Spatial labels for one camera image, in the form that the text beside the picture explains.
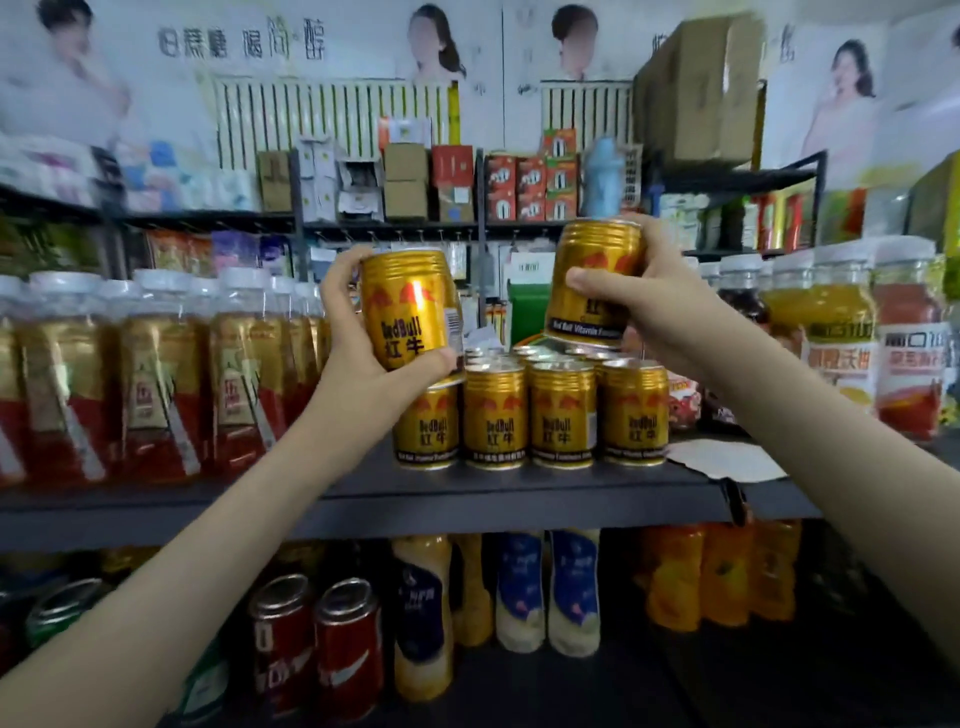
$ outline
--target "plastic bottle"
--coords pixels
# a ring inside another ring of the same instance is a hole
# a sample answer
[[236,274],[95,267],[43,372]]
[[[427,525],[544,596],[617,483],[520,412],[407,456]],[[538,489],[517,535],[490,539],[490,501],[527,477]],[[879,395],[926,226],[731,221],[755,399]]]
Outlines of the plastic bottle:
[[446,536],[407,536],[391,543],[399,566],[396,691],[410,702],[433,700],[453,681],[450,541]]
[[853,240],[815,249],[803,307],[806,362],[865,412],[875,412],[879,346],[870,295],[873,251]]
[[[759,273],[763,258],[757,254],[729,255],[720,261],[720,282],[717,295],[764,330],[769,330],[770,312],[759,296]],[[747,432],[737,424],[731,410],[717,396],[704,392],[701,429],[725,435],[746,436]]]
[[100,282],[90,273],[30,276],[35,317],[22,341],[27,471],[37,485],[101,483],[119,459],[119,377]]
[[27,397],[17,328],[26,321],[23,281],[0,276],[0,488],[27,477]]
[[501,534],[494,610],[496,638],[511,652],[533,652],[546,637],[542,559],[542,531]]
[[921,237],[892,237],[876,247],[876,413],[918,444],[929,444],[939,429],[950,336],[927,280],[935,256],[934,242]]
[[450,611],[457,644],[476,647],[493,634],[493,603],[483,585],[483,534],[451,535]]
[[270,450],[290,421],[285,402],[297,374],[270,274],[220,273],[219,313],[210,327],[219,471],[240,474]]
[[588,657],[600,646],[600,529],[550,531],[550,548],[550,645],[567,657]]
[[123,325],[124,476],[176,483],[201,473],[210,447],[204,339],[189,308],[192,277],[141,269],[143,295]]

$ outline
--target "white bottle cap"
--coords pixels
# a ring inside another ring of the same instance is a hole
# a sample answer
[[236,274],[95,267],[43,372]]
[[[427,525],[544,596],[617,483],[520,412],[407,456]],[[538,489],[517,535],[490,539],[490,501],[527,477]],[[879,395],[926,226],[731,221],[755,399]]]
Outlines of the white bottle cap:
[[293,296],[297,289],[297,282],[287,276],[274,276],[271,285],[274,288],[274,293],[280,296]]
[[270,290],[270,271],[263,268],[234,266],[220,271],[220,285],[224,288],[259,288]]
[[734,271],[758,271],[763,267],[763,258],[756,253],[728,255],[720,261],[720,274]]
[[774,275],[789,271],[802,271],[813,267],[813,251],[810,249],[788,253],[774,258]]
[[876,241],[876,265],[902,263],[907,260],[932,260],[937,255],[937,244],[917,235],[890,235],[871,239]]
[[37,293],[96,294],[100,276],[72,271],[40,271],[30,274],[30,287]]

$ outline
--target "red box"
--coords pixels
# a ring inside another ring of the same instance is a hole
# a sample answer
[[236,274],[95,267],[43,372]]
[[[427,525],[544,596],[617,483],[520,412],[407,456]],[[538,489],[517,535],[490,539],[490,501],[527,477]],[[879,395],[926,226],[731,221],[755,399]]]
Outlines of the red box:
[[431,156],[435,187],[473,187],[473,147],[438,144],[431,151]]
[[546,220],[546,195],[531,192],[517,196],[517,220]]
[[577,216],[576,192],[550,192],[546,196],[546,219],[572,220]]
[[547,129],[543,132],[543,153],[547,158],[573,159],[577,156],[576,129]]
[[548,159],[546,161],[547,192],[577,192],[577,162],[575,159]]
[[520,158],[516,161],[516,194],[536,195],[546,192],[546,160],[543,157]]
[[516,157],[493,155],[487,159],[487,188],[490,194],[516,192]]
[[487,196],[487,217],[492,223],[516,219],[516,195],[512,189],[491,192]]

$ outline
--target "paper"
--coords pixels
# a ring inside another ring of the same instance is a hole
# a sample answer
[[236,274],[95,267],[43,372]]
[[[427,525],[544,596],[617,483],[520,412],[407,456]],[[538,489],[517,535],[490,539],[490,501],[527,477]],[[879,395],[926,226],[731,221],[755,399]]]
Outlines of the paper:
[[668,460],[703,473],[711,480],[729,478],[738,483],[762,483],[786,477],[786,472],[759,445],[703,438],[672,443]]

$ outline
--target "red bull can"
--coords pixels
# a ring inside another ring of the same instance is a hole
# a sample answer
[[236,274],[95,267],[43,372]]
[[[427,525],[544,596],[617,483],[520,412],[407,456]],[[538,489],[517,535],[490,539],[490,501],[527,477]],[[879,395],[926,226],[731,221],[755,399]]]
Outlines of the red bull can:
[[660,465],[670,431],[666,370],[648,359],[616,359],[603,365],[604,459],[620,465]]
[[530,372],[530,453],[546,468],[593,463],[597,444],[596,376],[584,361],[544,361]]
[[527,387],[516,360],[467,364],[464,453],[467,464],[489,471],[519,468],[529,444]]
[[394,425],[394,456],[402,467],[421,471],[449,468],[460,447],[457,387],[430,387]]
[[636,223],[616,219],[568,223],[557,248],[543,334],[566,344],[618,348],[627,327],[627,309],[577,293],[566,285],[566,272],[579,267],[637,276],[645,248]]

